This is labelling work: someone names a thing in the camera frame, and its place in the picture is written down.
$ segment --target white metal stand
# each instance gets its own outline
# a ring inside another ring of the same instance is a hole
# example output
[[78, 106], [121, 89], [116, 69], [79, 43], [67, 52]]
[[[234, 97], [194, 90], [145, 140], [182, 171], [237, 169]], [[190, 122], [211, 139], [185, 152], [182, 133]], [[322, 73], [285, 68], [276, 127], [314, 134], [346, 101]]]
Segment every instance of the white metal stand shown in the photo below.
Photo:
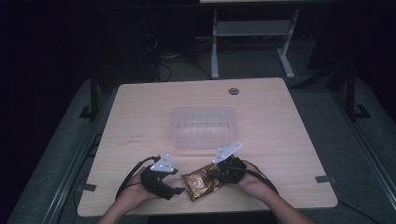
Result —
[[297, 22], [300, 9], [295, 9], [291, 20], [283, 21], [218, 21], [217, 11], [213, 15], [213, 37], [212, 37], [212, 78], [219, 78], [218, 64], [218, 36], [236, 35], [284, 35], [285, 43], [281, 49], [277, 50], [280, 61], [282, 62], [286, 76], [294, 78], [289, 60], [286, 56], [291, 37]]

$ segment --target plastic container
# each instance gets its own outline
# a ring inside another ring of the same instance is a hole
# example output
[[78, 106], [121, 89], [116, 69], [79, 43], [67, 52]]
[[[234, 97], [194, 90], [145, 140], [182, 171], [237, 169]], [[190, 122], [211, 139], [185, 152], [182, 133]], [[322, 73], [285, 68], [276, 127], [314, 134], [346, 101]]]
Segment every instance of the plastic container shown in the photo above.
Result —
[[170, 136], [175, 148], [213, 149], [233, 143], [235, 110], [228, 105], [179, 106], [172, 110]]

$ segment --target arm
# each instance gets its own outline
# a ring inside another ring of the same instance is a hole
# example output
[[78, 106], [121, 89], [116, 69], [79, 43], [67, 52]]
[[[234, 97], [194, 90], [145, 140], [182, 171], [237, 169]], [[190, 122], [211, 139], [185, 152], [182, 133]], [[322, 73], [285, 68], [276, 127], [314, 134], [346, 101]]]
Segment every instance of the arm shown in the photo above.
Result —
[[[258, 170], [250, 164], [247, 164], [247, 168], [258, 172]], [[246, 174], [242, 180], [239, 181], [237, 187], [243, 189], [249, 196], [257, 198], [265, 203], [284, 224], [314, 223], [252, 175]]]
[[[128, 181], [128, 185], [140, 183], [140, 174], [146, 169], [142, 167]], [[136, 184], [126, 188], [117, 200], [111, 204], [98, 224], [119, 223], [122, 217], [128, 212], [136, 209], [141, 203], [158, 198], [158, 196], [146, 191], [141, 184]]]

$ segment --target desk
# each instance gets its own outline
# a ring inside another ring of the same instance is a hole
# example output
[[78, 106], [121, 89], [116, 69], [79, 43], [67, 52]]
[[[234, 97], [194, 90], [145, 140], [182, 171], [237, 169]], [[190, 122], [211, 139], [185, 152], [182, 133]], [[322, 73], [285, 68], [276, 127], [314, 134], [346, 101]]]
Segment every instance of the desk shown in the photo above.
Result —
[[[239, 94], [231, 95], [230, 88]], [[257, 164], [280, 195], [297, 208], [333, 207], [337, 199], [289, 91], [280, 78], [231, 79], [122, 85], [117, 93], [78, 207], [83, 216], [101, 216], [114, 202], [120, 183], [143, 159], [169, 153], [179, 170], [164, 183], [181, 187], [182, 174], [209, 164], [215, 149], [175, 149], [169, 137], [172, 108], [180, 105], [231, 105], [243, 144], [235, 156]], [[170, 201], [146, 202], [130, 214], [191, 214], [257, 211], [268, 208], [240, 189], [222, 189], [191, 202], [187, 192]]]

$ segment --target gold foil package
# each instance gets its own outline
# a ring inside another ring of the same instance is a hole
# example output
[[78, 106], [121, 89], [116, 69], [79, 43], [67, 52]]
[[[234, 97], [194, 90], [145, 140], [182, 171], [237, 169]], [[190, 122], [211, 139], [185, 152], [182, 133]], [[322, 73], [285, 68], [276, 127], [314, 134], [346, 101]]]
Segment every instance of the gold foil package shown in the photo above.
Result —
[[181, 176], [192, 202], [223, 187], [223, 184], [220, 184], [217, 179], [212, 180], [207, 176], [209, 170], [215, 170], [216, 168], [216, 164], [209, 164], [190, 174]]

